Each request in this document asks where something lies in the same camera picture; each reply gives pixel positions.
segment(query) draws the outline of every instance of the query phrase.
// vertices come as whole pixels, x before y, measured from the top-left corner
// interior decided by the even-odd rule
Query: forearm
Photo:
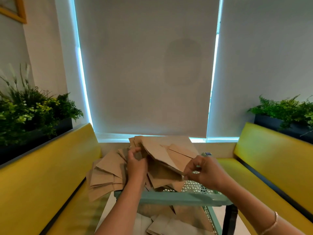
[[[237,206],[258,234],[273,225],[275,222],[275,213],[273,210],[253,196],[249,191],[240,186],[232,178],[230,178],[225,185],[225,189],[222,193]],[[265,235],[280,234],[302,235],[303,233],[283,218],[278,217],[277,225]]]
[[[142,190],[142,182],[135,178],[128,181],[95,235],[131,235]]]

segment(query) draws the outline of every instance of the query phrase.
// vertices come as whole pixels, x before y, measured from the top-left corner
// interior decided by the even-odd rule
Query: black cart leg
[[[222,235],[233,235],[236,227],[238,209],[235,205],[227,205]]]

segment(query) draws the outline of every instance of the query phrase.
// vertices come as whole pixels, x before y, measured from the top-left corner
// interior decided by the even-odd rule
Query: planter
[[[308,133],[312,129],[307,126],[291,124],[290,128],[279,130],[282,120],[265,115],[255,115],[254,123],[313,144],[313,132]]]
[[[35,147],[48,142],[52,138],[55,138],[68,130],[73,128],[72,119],[67,118],[60,121],[55,127],[57,135],[48,137],[44,135],[40,130],[33,130],[29,133],[29,136],[24,144],[13,144],[9,146],[0,147],[0,165],[6,163],[19,155],[34,149]]]

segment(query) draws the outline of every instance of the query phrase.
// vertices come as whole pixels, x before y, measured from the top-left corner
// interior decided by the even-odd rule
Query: yellow bench
[[[0,234],[93,234],[108,195],[90,203],[84,178],[100,156],[86,124],[0,168]]]
[[[234,154],[281,189],[302,207],[307,217],[313,214],[313,145],[276,131],[247,123]],[[281,217],[307,235],[313,234],[313,223],[284,200],[235,158],[218,160],[241,186],[276,211]],[[249,232],[255,230],[239,212]]]

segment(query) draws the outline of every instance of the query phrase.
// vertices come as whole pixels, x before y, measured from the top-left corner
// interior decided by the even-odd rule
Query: orange picture frame
[[[24,8],[24,2],[23,0],[15,0],[16,9],[18,13],[14,13],[13,11],[10,11],[6,8],[0,7],[0,14],[3,14],[5,16],[8,16],[18,22],[21,22],[23,24],[26,24],[26,13]]]

